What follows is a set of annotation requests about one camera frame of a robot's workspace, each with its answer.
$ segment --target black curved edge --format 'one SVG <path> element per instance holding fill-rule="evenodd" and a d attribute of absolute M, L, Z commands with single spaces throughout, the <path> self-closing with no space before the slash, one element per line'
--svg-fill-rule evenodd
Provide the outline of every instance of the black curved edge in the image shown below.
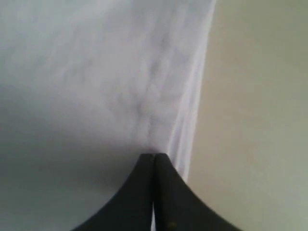
<path fill-rule="evenodd" d="M 194 195 L 166 154 L 154 160 L 154 212 L 157 231 L 239 231 Z"/>
<path fill-rule="evenodd" d="M 140 155 L 115 196 L 73 231 L 150 231 L 153 211 L 154 155 Z"/>

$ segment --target black object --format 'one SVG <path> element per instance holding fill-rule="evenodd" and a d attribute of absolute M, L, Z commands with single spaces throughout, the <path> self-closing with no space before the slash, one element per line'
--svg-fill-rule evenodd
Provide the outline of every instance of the black object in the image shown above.
<path fill-rule="evenodd" d="M 239 231 L 185 184 L 166 154 L 142 154 L 118 193 L 73 231 Z"/>

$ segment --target beige wall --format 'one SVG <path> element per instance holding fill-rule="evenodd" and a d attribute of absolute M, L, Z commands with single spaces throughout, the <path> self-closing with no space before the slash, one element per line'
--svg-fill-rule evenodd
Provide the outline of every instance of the beige wall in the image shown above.
<path fill-rule="evenodd" d="M 220 0 L 189 185 L 244 231 L 308 230 L 308 1 Z"/>

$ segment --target white fabric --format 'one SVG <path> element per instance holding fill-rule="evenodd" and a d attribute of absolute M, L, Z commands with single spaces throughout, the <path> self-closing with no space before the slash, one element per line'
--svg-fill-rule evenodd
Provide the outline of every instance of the white fabric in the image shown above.
<path fill-rule="evenodd" d="M 187 178 L 214 4 L 0 1 L 0 230 L 71 230 L 141 153 Z"/>

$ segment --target white sheet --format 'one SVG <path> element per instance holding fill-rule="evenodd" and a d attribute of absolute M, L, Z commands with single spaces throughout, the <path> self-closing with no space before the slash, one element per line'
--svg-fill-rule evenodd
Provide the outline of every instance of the white sheet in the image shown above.
<path fill-rule="evenodd" d="M 214 4 L 0 2 L 0 230 L 71 230 L 144 152 L 187 178 Z"/>

